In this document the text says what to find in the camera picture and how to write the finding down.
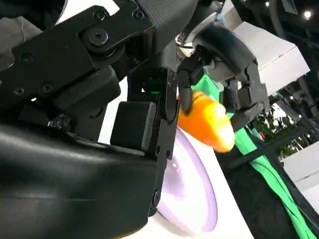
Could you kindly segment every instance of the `green fabric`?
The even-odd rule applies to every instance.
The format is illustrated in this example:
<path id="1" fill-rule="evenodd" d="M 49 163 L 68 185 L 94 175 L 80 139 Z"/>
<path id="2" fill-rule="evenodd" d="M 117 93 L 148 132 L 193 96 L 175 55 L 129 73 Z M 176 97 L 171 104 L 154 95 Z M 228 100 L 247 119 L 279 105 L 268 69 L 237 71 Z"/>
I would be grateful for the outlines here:
<path id="1" fill-rule="evenodd" d="M 193 89 L 203 91 L 208 96 L 219 100 L 219 89 L 207 75 L 205 75 Z M 245 129 L 237 131 L 235 135 L 236 146 L 242 154 L 245 155 L 257 148 Z M 281 198 L 298 236 L 301 239 L 316 239 L 316 236 L 308 228 L 305 219 L 294 203 L 288 188 L 277 171 L 271 166 L 268 159 L 265 156 L 261 156 L 253 160 L 250 164 L 264 177 L 270 188 Z"/>

